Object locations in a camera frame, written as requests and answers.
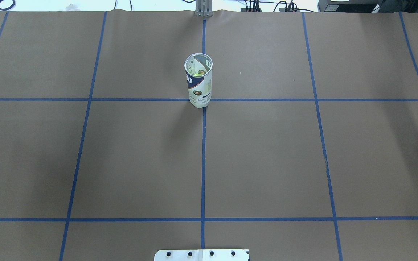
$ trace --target tennis ball can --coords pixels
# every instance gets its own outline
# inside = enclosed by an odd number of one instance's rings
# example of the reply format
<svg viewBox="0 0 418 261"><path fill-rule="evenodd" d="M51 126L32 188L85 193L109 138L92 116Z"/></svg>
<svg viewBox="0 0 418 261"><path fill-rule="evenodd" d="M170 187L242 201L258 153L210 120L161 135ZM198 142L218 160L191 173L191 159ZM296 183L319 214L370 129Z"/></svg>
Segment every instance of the tennis ball can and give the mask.
<svg viewBox="0 0 418 261"><path fill-rule="evenodd" d="M196 107L209 105L212 94L212 59L204 53L190 55L185 61L189 101Z"/></svg>

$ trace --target cable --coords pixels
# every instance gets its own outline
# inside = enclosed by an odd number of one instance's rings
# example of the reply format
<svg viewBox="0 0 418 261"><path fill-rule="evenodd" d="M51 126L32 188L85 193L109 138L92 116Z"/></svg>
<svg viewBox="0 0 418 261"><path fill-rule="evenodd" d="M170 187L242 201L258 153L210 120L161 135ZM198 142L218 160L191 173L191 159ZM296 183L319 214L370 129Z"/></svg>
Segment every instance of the cable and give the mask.
<svg viewBox="0 0 418 261"><path fill-rule="evenodd" d="M413 0L413 3L411 4L411 7L409 7L409 9L406 9L406 10L404 10L405 12L408 12L408 13L412 13L411 12L411 9L414 7L414 3L415 3L415 0Z"/></svg>
<svg viewBox="0 0 418 261"><path fill-rule="evenodd" d="M287 10L287 5L288 5L288 3L287 3L286 1L280 1L280 2L278 2L278 3L277 3L277 5L275 6L275 8L274 8L274 12L275 12L275 10L277 10L277 6L278 6L278 5L280 5L282 2L283 2L283 3L285 3L285 10Z"/></svg>
<svg viewBox="0 0 418 261"><path fill-rule="evenodd" d="M259 0L249 0L249 7L247 6L247 2L244 1L246 3L246 12L260 12L261 11L261 7L259 6L259 3L263 3L260 2Z"/></svg>
<svg viewBox="0 0 418 261"><path fill-rule="evenodd" d="M133 11L133 6L131 5L131 0L128 0L128 2L130 3L130 11ZM114 10L116 10L116 8L117 8L117 0L116 0L116 3L114 5Z"/></svg>
<svg viewBox="0 0 418 261"><path fill-rule="evenodd" d="M290 12L292 9L295 8L295 3L293 3L293 0L291 0L291 2L288 4L288 7L285 8L285 12Z"/></svg>
<svg viewBox="0 0 418 261"><path fill-rule="evenodd" d="M313 11L313 10L301 9L301 8L293 9L290 12L295 12L295 11L309 11L309 12L312 12L312 13L317 13L316 11Z"/></svg>
<svg viewBox="0 0 418 261"><path fill-rule="evenodd" d="M10 5L10 7L7 7L7 8L1 8L0 7L0 10L2 10L2 11L10 10L12 7L14 7L14 5L15 5L15 0L12 0L12 5Z"/></svg>

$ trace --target can label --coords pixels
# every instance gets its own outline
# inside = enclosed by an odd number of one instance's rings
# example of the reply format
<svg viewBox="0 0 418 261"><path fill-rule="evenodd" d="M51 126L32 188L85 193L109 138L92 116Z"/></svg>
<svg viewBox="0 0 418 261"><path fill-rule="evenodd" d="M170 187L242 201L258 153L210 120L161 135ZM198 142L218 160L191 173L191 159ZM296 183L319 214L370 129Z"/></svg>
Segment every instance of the can label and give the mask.
<svg viewBox="0 0 418 261"><path fill-rule="evenodd" d="M209 105L212 92L212 60L203 53L190 55L185 61L189 101L197 108Z"/></svg>

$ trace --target white metal plate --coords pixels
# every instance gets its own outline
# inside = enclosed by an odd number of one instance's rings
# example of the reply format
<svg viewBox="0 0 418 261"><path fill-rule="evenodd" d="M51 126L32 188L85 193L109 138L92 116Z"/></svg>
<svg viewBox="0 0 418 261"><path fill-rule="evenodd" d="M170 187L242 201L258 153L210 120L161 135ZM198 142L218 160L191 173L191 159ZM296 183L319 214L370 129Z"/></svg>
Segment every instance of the white metal plate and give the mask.
<svg viewBox="0 0 418 261"><path fill-rule="evenodd" d="M159 250L154 255L154 261L249 261L249 250L247 249Z"/></svg>

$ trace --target black cable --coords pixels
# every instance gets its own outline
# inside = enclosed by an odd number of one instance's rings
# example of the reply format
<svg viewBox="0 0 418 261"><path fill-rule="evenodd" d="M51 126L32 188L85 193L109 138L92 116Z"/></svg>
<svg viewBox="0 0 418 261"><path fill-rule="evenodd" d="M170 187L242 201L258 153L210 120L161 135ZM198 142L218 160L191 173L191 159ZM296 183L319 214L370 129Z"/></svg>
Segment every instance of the black cable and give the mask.
<svg viewBox="0 0 418 261"><path fill-rule="evenodd" d="M415 1L416 1L416 0L413 0L413 3L411 4L411 7L409 7L409 9L404 10L404 11L409 12L409 13L412 13L412 12L411 12L411 9L414 7L414 3L415 3Z"/></svg>
<svg viewBox="0 0 418 261"><path fill-rule="evenodd" d="M259 1L259 3L271 3L271 4L277 4L278 2Z"/></svg>
<svg viewBox="0 0 418 261"><path fill-rule="evenodd" d="M130 11L133 11L133 6L131 5L131 0L128 0L128 2L130 3ZM116 3L114 5L114 10L116 10L116 8L117 8L117 0L116 0Z"/></svg>
<svg viewBox="0 0 418 261"><path fill-rule="evenodd" d="M246 4L246 10L247 10L247 2L246 2L246 0L243 0L244 1L244 3Z"/></svg>
<svg viewBox="0 0 418 261"><path fill-rule="evenodd" d="M259 8L259 0L254 0L254 12L260 12L261 9Z"/></svg>
<svg viewBox="0 0 418 261"><path fill-rule="evenodd" d="M292 4L293 4L293 1L291 0L291 2L288 4L287 8L285 8L285 12L290 12L290 10L293 9Z"/></svg>
<svg viewBox="0 0 418 261"><path fill-rule="evenodd" d="M2 10L2 11L10 10L12 7L14 7L14 5L15 5L15 0L12 0L12 5L10 5L10 7L7 7L7 8L1 8L0 7L0 10Z"/></svg>
<svg viewBox="0 0 418 261"><path fill-rule="evenodd" d="M280 2L278 2L278 3L277 3L277 5L275 6L275 8L274 8L274 12L275 12L275 10L277 10L277 6L278 6L278 5L280 5L282 2L283 2L283 3L285 3L285 10L287 10L287 5L288 5L288 3L287 3L286 1L280 1Z"/></svg>
<svg viewBox="0 0 418 261"><path fill-rule="evenodd" d="M315 12L315 11L313 11L313 10L301 9L301 8L293 9L293 10L291 10L290 12L295 12L295 11L309 11L309 12L312 12L312 13L317 13L317 12Z"/></svg>

